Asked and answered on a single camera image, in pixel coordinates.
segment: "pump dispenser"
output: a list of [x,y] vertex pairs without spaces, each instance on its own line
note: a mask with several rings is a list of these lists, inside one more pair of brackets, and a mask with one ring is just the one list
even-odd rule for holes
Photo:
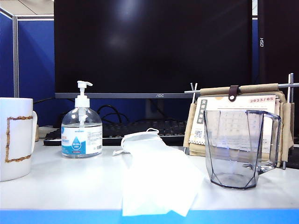
[[87,86],[93,84],[77,81],[80,95],[75,98],[75,109],[68,112],[61,124],[62,155],[69,158],[85,158],[102,152],[102,121],[90,109],[85,95]]

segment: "desk surface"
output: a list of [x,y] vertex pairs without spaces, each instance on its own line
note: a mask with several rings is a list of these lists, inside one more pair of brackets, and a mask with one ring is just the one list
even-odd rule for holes
[[[67,159],[60,147],[43,146],[40,140],[32,155],[31,172],[0,184],[1,209],[121,210],[123,173],[131,157],[112,157],[114,149],[104,147],[102,155]],[[299,208],[297,169],[277,168],[261,175],[255,188],[234,190],[210,182],[204,157],[189,159],[205,175],[192,210]]]

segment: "white face mask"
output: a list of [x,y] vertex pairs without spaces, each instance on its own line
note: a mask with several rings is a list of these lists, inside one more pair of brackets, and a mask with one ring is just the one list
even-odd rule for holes
[[137,133],[133,133],[133,134],[127,134],[121,140],[122,150],[118,150],[118,151],[114,150],[112,156],[119,155],[121,153],[123,153],[123,154],[130,153],[129,150],[124,149],[124,147],[126,145],[125,141],[131,142],[131,141],[143,141],[143,140],[157,140],[157,141],[161,141],[161,143],[164,144],[164,142],[162,141],[162,139],[159,137],[158,134],[159,134],[159,130],[154,129],[154,128],[149,128],[145,132],[137,132]]
[[183,151],[167,146],[159,131],[126,135],[119,153],[131,153],[132,163],[124,173],[124,216],[166,214],[186,216],[198,192],[202,174]]

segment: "pitcher handle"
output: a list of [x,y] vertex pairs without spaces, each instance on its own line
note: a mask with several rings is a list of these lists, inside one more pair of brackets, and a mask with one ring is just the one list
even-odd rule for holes
[[281,126],[280,116],[270,112],[263,112],[263,115],[264,117],[268,117],[272,119],[272,132],[271,132],[271,146],[270,146],[269,160],[265,162],[261,162],[261,168],[259,174],[263,174],[269,170],[272,170],[277,165],[280,126]]
[[36,141],[36,125],[37,125],[37,114],[35,111],[32,112],[32,141],[31,141],[31,154],[34,150],[34,145]]

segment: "white pump head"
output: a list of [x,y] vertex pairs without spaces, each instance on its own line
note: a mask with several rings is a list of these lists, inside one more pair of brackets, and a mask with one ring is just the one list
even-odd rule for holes
[[89,107],[89,98],[87,98],[86,95],[84,95],[84,91],[87,86],[92,86],[92,83],[85,82],[85,81],[77,81],[78,88],[80,89],[80,95],[75,98],[75,107]]

